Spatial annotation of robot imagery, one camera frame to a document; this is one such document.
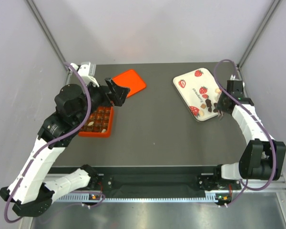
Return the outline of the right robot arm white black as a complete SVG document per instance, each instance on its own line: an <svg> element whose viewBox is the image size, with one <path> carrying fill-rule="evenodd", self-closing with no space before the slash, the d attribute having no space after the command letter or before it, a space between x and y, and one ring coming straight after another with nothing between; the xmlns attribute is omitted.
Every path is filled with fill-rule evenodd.
<svg viewBox="0 0 286 229"><path fill-rule="evenodd" d="M276 141L265 129L255 112L253 101L244 94L241 80L228 80L227 87L219 97L216 108L230 114L239 125L247 146L239 160L233 164L218 165L213 176L213 184L223 189L231 180L264 180L261 187L245 188L251 191L266 189L281 176L286 155L286 145Z"/></svg>

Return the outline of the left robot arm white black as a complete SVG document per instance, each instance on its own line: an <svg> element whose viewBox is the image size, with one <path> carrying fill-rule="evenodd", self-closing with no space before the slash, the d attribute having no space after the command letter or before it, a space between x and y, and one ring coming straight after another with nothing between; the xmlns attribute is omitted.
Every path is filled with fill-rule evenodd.
<svg viewBox="0 0 286 229"><path fill-rule="evenodd" d="M55 96L56 110L45 119L23 169L11 185L0 189L2 199L14 204L12 210L20 218L39 217L60 197L79 188L97 187L98 174L89 165L54 181L44 179L93 112L100 106L122 106L125 102L130 89L110 78L105 82L83 88L68 84Z"/></svg>

